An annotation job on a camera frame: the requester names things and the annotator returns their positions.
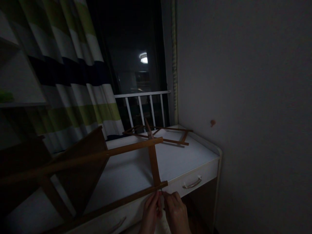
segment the window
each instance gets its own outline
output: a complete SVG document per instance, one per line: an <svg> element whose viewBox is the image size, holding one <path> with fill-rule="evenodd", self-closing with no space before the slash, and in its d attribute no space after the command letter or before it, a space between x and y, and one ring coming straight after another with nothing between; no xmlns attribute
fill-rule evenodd
<svg viewBox="0 0 312 234"><path fill-rule="evenodd" d="M87 1L102 53L109 58L114 94L167 90L160 0ZM153 125L149 96L141 96L144 118ZM142 124L138 97L128 98L133 125ZM163 126L161 100L152 96L155 124ZM131 128L125 98L116 99L125 129ZM167 95L164 118L169 125Z"/></svg>

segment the curtain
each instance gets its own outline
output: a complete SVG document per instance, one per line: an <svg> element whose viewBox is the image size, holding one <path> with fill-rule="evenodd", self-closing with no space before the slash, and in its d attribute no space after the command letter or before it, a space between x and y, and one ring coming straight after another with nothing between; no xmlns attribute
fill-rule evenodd
<svg viewBox="0 0 312 234"><path fill-rule="evenodd" d="M65 150L99 125L105 139L122 135L108 64L86 1L1 0L0 6L48 101L48 106L24 108L19 119L25 118L37 135L46 137L50 152Z"/></svg>

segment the desk drawer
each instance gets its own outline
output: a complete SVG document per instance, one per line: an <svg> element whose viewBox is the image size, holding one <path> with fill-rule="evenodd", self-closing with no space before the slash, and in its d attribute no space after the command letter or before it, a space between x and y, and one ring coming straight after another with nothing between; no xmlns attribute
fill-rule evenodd
<svg viewBox="0 0 312 234"><path fill-rule="evenodd" d="M142 219L143 206L148 196L92 219L67 234L118 234Z"/></svg>
<svg viewBox="0 0 312 234"><path fill-rule="evenodd" d="M181 197L197 189L208 181L217 177L219 159L211 161L200 168L180 175L179 177L168 181L168 186L163 191L173 193L177 191Z"/></svg>

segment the human hand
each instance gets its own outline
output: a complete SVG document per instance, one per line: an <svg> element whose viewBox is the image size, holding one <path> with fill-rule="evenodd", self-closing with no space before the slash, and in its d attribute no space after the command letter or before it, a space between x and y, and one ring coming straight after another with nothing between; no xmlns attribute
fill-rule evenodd
<svg viewBox="0 0 312 234"><path fill-rule="evenodd" d="M191 234L188 222L186 205L182 202L178 192L163 193L165 211L169 228L172 234Z"/></svg>
<svg viewBox="0 0 312 234"><path fill-rule="evenodd" d="M162 203L160 196L162 192L156 191L152 194L144 204L143 219L139 234L154 234L156 228L156 219L161 218Z"/></svg>

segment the balcony railing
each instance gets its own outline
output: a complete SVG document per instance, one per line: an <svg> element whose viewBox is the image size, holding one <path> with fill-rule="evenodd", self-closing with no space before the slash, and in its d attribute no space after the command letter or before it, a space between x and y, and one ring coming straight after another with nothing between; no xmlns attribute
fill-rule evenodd
<svg viewBox="0 0 312 234"><path fill-rule="evenodd" d="M129 97L137 97L139 100L139 106L140 106L140 112L141 112L141 117L142 117L142 124L145 125L144 122L144 116L143 116L143 110L142 110L142 103L141 103L141 96L149 96L149 100L150 100L150 107L152 110L152 117L153 117L153 125L155 126L155 116L154 116L154 107L153 107L153 100L152 100L152 95L160 95L160 102L161 102L161 107L162 107L162 123L163 123L163 127L165 127L165 117L164 117L164 112L163 112L163 94L169 94L171 91L167 90L167 91L158 91L158 92L147 92L147 93L133 93L133 94L119 94L119 95L114 95L115 98L125 98L126 99L126 104L127 104L127 109L128 109L128 114L129 114L129 118L130 118L130 124L131 127L133 127L133 121L132 121L132 116L131 116L131 111L130 111L130 106L129 106L129 101L128 98Z"/></svg>

